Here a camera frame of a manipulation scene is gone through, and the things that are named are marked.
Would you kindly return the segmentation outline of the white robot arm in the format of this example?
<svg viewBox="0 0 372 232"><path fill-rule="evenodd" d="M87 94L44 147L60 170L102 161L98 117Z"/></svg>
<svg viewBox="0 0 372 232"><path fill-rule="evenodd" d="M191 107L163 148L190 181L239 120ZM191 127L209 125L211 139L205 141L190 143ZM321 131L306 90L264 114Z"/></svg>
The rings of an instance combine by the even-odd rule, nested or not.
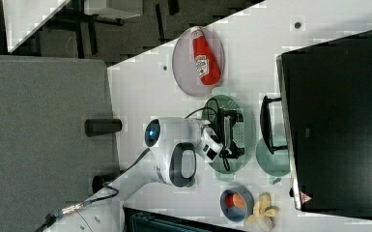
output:
<svg viewBox="0 0 372 232"><path fill-rule="evenodd" d="M217 112L213 117L159 117L145 128L146 149L126 172L119 176L119 199L128 200L149 183L184 188L197 171L197 159L218 164L229 172L231 160L245 155L234 129L243 125L243 115L236 110Z"/></svg>

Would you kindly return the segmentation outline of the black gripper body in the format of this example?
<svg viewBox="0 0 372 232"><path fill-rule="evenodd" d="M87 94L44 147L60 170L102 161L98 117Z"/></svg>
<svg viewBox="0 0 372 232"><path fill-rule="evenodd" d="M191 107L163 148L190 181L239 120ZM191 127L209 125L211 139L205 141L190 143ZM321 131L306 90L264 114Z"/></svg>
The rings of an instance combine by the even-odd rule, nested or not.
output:
<svg viewBox="0 0 372 232"><path fill-rule="evenodd" d="M238 159L244 154L244 148L237 146L234 141L233 127L243 123L243 115L237 110L219 109L219 131L223 148L221 154L228 159Z"/></svg>

